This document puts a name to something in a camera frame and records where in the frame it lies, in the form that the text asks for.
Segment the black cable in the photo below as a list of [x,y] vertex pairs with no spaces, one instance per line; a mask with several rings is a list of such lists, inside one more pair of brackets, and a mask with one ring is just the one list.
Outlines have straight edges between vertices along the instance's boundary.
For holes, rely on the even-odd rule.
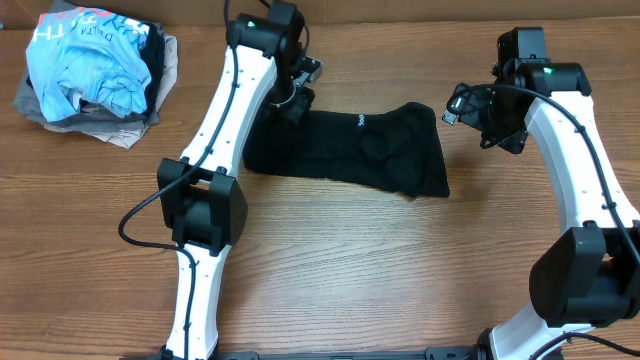
[[198,161],[196,161],[196,163],[193,164],[193,166],[191,166],[191,168],[189,170],[187,170],[184,174],[182,174],[182,176],[180,176],[179,178],[177,178],[176,180],[174,180],[172,183],[170,183],[169,185],[165,186],[164,188],[160,189],[159,191],[155,192],[154,194],[152,194],[148,198],[144,199],[142,202],[140,202],[138,205],[136,205],[133,209],[129,210],[129,212],[122,218],[122,220],[120,220],[120,224],[118,225],[118,234],[120,235],[120,237],[124,241],[128,242],[131,245],[141,246],[141,247],[149,247],[149,248],[157,248],[157,249],[173,250],[173,251],[176,251],[176,252],[179,252],[179,253],[183,254],[184,256],[187,257],[187,259],[189,259],[189,268],[191,268],[191,285],[189,287],[189,299],[187,300],[187,311],[186,311],[186,314],[185,314],[185,321],[184,321],[185,325],[184,325],[184,328],[183,328],[183,330],[184,330],[184,359],[185,360],[189,360],[189,327],[191,326],[191,322],[190,322],[191,307],[192,307],[192,304],[193,304],[193,294],[194,294],[195,285],[196,285],[196,265],[197,265],[197,263],[195,262],[195,260],[193,259],[193,256],[188,251],[184,250],[183,248],[181,248],[179,246],[134,240],[124,232],[124,227],[127,224],[127,222],[135,214],[137,214],[140,210],[142,210],[145,206],[149,205],[152,201],[156,200],[157,198],[162,196],[167,191],[173,189],[174,187],[182,184],[185,180],[189,179],[189,177],[196,170],[198,170],[198,168],[202,165],[202,163],[204,163],[205,159],[207,158],[207,156],[209,155],[209,153],[213,149],[213,144],[215,143],[216,138],[218,137],[218,135],[220,134],[220,131],[222,130],[222,126],[224,125],[224,121],[227,118],[227,115],[229,114],[229,110],[231,109],[231,104],[233,103],[233,97],[235,96],[237,83],[238,83],[238,54],[236,52],[236,45],[233,44],[232,41],[231,41],[232,36],[231,36],[231,22],[229,21],[229,3],[230,3],[230,0],[225,0],[225,2],[224,2],[224,23],[225,23],[225,26],[227,27],[227,37],[228,37],[227,38],[227,42],[229,43],[230,48],[231,48],[231,53],[233,54],[233,82],[231,83],[231,91],[229,93],[229,99],[227,100],[227,104],[226,104],[226,106],[224,108],[224,111],[222,112],[222,116],[220,117],[220,121],[218,122],[218,125],[216,126],[216,128],[215,128],[215,130],[213,132],[213,135],[211,135],[211,139],[209,140],[209,143],[205,147],[205,150],[202,153],[202,156],[200,156],[200,159],[198,159]]
[[631,240],[631,237],[629,236],[629,233],[627,232],[626,227],[624,226],[624,224],[622,223],[622,220],[620,219],[620,216],[618,215],[618,211],[616,210],[616,203],[613,201],[613,199],[611,198],[611,193],[609,192],[609,186],[607,185],[607,180],[604,176],[604,171],[602,170],[602,164],[600,163],[600,158],[598,157],[598,154],[596,153],[596,149],[593,146],[593,143],[591,142],[591,138],[589,138],[589,134],[587,134],[587,131],[585,129],[584,126],[582,126],[580,124],[580,122],[578,122],[578,119],[575,118],[575,116],[573,116],[573,114],[571,114],[567,109],[565,109],[562,105],[558,104],[557,102],[555,102],[554,100],[552,100],[551,98],[544,96],[542,94],[539,94],[533,90],[529,90],[526,88],[521,88],[521,87],[517,87],[517,86],[513,86],[513,85],[507,85],[507,84],[483,84],[483,85],[474,85],[474,86],[470,86],[466,89],[460,90],[458,92],[456,92],[455,94],[453,94],[453,96],[451,96],[451,98],[449,99],[449,101],[447,101],[447,111],[449,111],[450,113],[454,114],[454,115],[467,115],[470,114],[472,112],[474,112],[474,109],[471,110],[466,110],[466,111],[458,111],[455,110],[453,108],[451,108],[451,105],[453,104],[453,102],[459,98],[460,96],[470,93],[472,91],[476,91],[476,90],[495,90],[495,89],[506,89],[506,90],[511,90],[511,91],[515,91],[515,92],[520,92],[520,93],[524,93],[527,95],[531,95],[534,96],[544,102],[546,102],[547,104],[553,106],[556,110],[560,111],[567,119],[569,119],[569,121],[571,121],[571,123],[573,124],[573,126],[575,126],[576,131],[580,133],[580,135],[582,135],[582,139],[584,140],[587,149],[589,149],[589,154],[591,155],[591,159],[593,160],[593,165],[596,169],[596,174],[598,175],[598,180],[600,181],[600,187],[602,188],[602,195],[604,196],[605,199],[605,206],[606,208],[609,210],[609,212],[611,213],[611,218],[613,219],[613,222],[616,224],[616,227],[620,230],[620,232],[622,233],[622,238],[623,238],[623,244],[624,246],[627,248],[627,250],[630,252],[633,261],[635,262],[636,266],[640,266],[640,255],[638,254],[638,250],[636,249],[636,247],[633,245],[633,241]]
[[601,344],[601,345],[604,345],[604,346],[608,346],[608,347],[610,347],[612,349],[620,351],[621,353],[625,353],[627,355],[631,355],[631,356],[635,356],[635,357],[640,357],[640,351],[626,348],[624,346],[618,345],[618,344],[616,344],[614,342],[611,342],[609,340],[606,340],[606,339],[603,339],[603,338],[600,338],[600,337],[597,337],[597,336],[589,335],[589,334],[583,334],[583,333],[577,333],[577,332],[567,332],[567,333],[564,333],[564,334],[558,336],[557,338],[549,341],[548,343],[546,343],[538,351],[533,353],[533,355],[531,355],[529,360],[537,360],[540,356],[542,356],[542,354],[544,354],[545,352],[553,349],[554,346],[560,344],[561,342],[563,342],[565,340],[570,341],[571,338],[587,339],[587,340],[596,342],[598,344]]

